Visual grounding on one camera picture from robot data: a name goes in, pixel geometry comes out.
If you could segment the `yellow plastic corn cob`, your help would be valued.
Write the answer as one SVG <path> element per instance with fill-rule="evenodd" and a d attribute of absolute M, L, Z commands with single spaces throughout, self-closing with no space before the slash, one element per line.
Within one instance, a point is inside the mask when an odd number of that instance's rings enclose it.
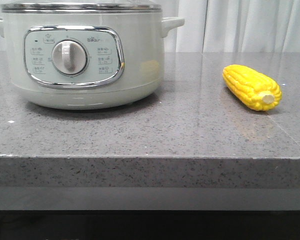
<path fill-rule="evenodd" d="M 223 68 L 222 76 L 228 89 L 252 110 L 269 111 L 282 99 L 281 88 L 275 80 L 248 66 L 228 65 Z"/>

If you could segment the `glass pot lid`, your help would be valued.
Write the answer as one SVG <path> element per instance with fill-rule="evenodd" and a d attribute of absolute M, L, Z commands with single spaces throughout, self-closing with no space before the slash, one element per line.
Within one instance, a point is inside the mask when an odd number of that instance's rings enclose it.
<path fill-rule="evenodd" d="M 0 4 L 3 13 L 148 13 L 162 6 L 151 0 L 14 0 Z"/>

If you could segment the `pale green electric cooking pot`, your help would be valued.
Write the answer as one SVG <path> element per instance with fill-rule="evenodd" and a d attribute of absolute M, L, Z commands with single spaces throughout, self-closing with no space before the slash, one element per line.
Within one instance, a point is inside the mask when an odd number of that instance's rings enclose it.
<path fill-rule="evenodd" d="M 161 9 L 7 4 L 0 35 L 11 83 L 29 102 L 93 110 L 147 97 L 164 77 L 164 38 L 182 26 Z"/>

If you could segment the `white curtain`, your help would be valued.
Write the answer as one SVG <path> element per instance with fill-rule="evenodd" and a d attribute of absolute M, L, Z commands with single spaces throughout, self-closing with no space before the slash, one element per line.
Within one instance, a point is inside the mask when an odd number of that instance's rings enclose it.
<path fill-rule="evenodd" d="M 10 3 L 13 0 L 0 0 Z M 151 0 L 157 12 L 2 12 L 0 50 L 8 14 L 159 14 L 180 23 L 164 39 L 167 52 L 300 53 L 300 0 Z"/>

